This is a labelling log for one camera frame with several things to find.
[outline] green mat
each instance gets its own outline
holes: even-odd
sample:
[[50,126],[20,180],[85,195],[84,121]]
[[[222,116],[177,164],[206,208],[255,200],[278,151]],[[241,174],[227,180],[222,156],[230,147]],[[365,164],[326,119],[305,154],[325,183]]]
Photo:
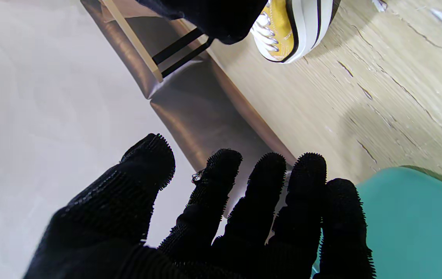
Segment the green mat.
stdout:
[[[409,168],[357,186],[379,279],[442,278],[442,182]],[[315,263],[314,270],[319,270]]]

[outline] black knit glove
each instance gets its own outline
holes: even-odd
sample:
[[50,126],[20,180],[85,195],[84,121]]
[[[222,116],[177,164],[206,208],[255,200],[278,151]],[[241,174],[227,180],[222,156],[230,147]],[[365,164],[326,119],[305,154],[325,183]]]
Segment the black knit glove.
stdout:
[[[194,176],[196,188],[158,249],[144,246],[157,192],[173,177],[173,152],[149,134],[52,217],[25,278],[373,278],[359,195],[348,180],[326,183],[326,162],[307,153],[294,166],[287,206],[274,219],[286,163],[264,155],[214,238],[242,156],[219,150]],[[269,231],[274,236],[265,244]]]

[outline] wooden floor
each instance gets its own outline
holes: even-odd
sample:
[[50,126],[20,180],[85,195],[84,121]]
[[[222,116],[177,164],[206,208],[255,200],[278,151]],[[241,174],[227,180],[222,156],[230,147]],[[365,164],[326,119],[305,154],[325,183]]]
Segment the wooden floor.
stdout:
[[294,156],[319,152],[329,178],[361,182],[391,166],[442,176],[442,1],[342,0],[323,42],[292,65],[251,35],[210,54]]

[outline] finger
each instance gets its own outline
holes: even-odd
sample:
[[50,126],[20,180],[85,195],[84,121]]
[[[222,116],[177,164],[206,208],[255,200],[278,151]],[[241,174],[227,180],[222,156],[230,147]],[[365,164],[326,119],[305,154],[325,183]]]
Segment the finger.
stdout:
[[323,204],[320,274],[315,278],[374,278],[366,221],[357,189],[349,180],[327,183]]
[[213,260],[223,268],[246,274],[256,249],[264,243],[273,223],[287,164],[276,153],[264,155],[249,176],[245,196],[233,208],[224,235],[212,244]]
[[194,176],[190,200],[159,249],[175,261],[205,260],[242,161],[234,150],[219,150]]
[[326,182],[326,161],[306,153],[295,163],[288,183],[287,206],[276,217],[262,258],[269,277],[309,277],[321,235],[320,203]]
[[53,220],[70,220],[80,229],[99,233],[102,240],[121,238],[143,244],[157,192],[173,177],[174,156],[159,134],[149,134],[127,153],[133,155],[107,170]]

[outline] yellow sneaker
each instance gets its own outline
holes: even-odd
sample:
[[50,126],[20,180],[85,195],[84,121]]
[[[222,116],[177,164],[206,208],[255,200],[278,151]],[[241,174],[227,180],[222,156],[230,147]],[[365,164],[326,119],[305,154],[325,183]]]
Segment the yellow sneaker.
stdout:
[[268,60],[291,63],[323,39],[333,0],[268,0],[252,26],[259,52]]

